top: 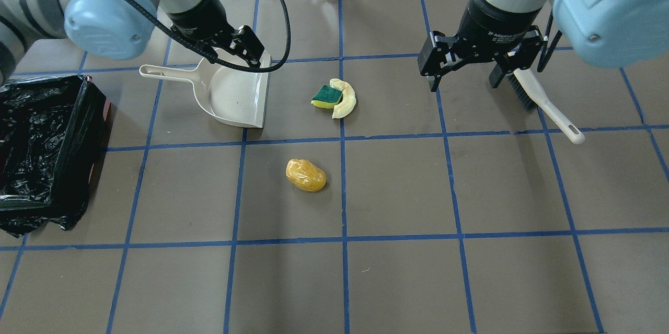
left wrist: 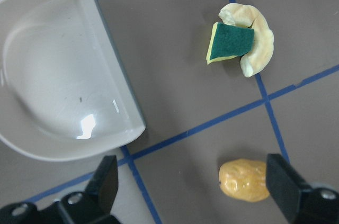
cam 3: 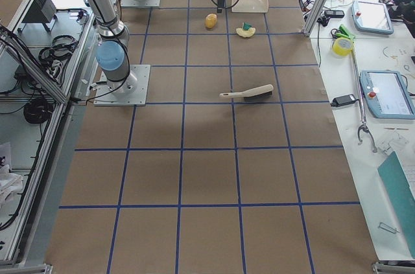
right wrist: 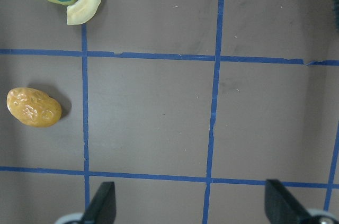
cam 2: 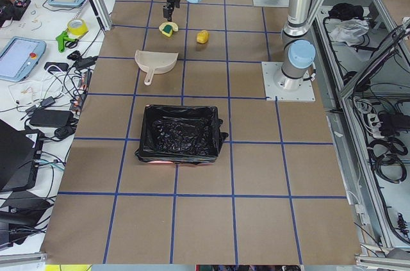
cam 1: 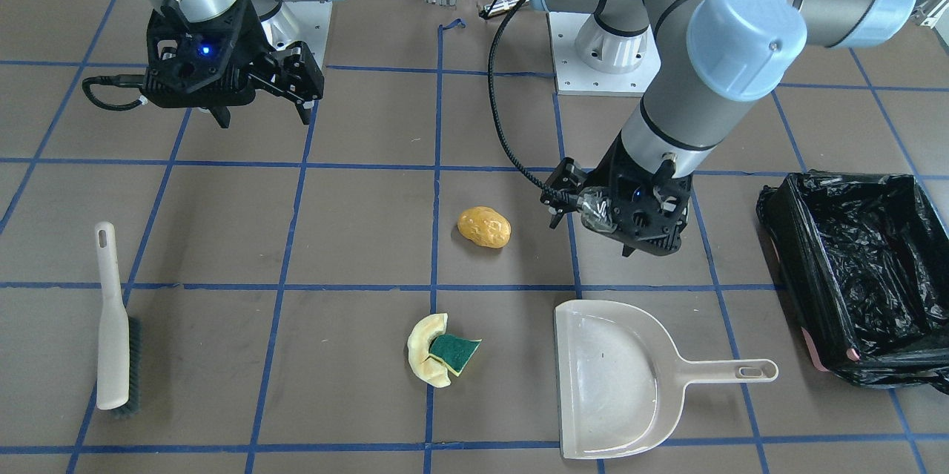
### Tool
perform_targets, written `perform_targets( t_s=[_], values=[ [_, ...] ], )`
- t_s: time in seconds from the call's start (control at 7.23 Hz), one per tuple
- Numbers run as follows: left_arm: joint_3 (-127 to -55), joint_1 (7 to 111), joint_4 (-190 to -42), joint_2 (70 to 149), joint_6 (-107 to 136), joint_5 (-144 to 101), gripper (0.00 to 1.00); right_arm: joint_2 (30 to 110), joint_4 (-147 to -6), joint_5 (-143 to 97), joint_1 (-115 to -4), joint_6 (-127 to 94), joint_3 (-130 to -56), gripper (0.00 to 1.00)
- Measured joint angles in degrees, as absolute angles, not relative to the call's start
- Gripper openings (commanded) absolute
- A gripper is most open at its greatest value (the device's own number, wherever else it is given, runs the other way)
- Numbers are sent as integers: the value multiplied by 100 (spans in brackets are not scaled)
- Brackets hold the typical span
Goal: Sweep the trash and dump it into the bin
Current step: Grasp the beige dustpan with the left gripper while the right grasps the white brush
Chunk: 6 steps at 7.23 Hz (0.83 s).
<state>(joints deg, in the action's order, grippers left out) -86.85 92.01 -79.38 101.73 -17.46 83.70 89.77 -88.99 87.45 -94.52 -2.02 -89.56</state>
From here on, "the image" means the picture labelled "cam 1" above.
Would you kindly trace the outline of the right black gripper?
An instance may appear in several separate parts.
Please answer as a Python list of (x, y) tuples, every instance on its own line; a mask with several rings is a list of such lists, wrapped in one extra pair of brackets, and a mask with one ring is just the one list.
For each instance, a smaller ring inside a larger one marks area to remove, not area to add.
[(230, 108), (250, 105), (257, 88), (294, 103), (305, 126), (323, 98), (325, 79), (311, 48), (292, 42), (271, 51), (250, 0), (236, 0), (203, 22), (186, 20), (180, 0), (163, 0), (147, 24), (146, 41), (142, 94), (163, 108), (200, 107), (222, 129), (230, 127)]

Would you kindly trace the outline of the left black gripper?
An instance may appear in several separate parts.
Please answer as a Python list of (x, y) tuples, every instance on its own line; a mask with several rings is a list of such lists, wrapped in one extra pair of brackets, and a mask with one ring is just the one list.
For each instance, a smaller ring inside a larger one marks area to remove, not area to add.
[(615, 139), (589, 174), (572, 157), (564, 157), (549, 175), (540, 201), (550, 213), (550, 228), (579, 211), (587, 230), (621, 242), (621, 256), (644, 251), (667, 257), (681, 248), (688, 225), (692, 176), (673, 176), (675, 164), (664, 160), (651, 173), (634, 162), (621, 139)]

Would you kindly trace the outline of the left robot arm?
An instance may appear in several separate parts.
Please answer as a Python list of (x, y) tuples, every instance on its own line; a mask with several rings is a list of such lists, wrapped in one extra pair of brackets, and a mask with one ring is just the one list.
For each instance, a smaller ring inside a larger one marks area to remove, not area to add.
[(582, 12), (614, 40), (645, 37), (660, 68), (596, 168), (567, 157), (541, 201), (555, 228), (579, 213), (593, 233), (664, 257), (679, 249), (692, 174), (804, 46), (871, 47), (910, 18), (916, 0), (538, 0)]

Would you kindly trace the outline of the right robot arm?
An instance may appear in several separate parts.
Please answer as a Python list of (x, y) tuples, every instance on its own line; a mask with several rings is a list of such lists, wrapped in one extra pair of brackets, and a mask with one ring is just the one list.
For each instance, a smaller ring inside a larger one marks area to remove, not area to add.
[(228, 128), (231, 107), (250, 105), (263, 90), (311, 123), (325, 79), (289, 5), (343, 0), (149, 1), (145, 72), (89, 76), (82, 81), (89, 102), (115, 112), (148, 103), (199, 108)]

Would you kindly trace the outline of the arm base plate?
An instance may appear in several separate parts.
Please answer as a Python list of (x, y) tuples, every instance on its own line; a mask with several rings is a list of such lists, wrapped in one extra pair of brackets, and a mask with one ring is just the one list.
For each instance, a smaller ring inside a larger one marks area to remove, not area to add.
[(305, 42), (322, 68), (332, 10), (332, 3), (284, 3), (274, 14), (265, 14), (261, 25), (265, 37), (276, 50), (292, 49), (297, 47), (296, 42)]
[(549, 12), (550, 48), (560, 95), (643, 96), (661, 67), (652, 31), (619, 36), (592, 14)]

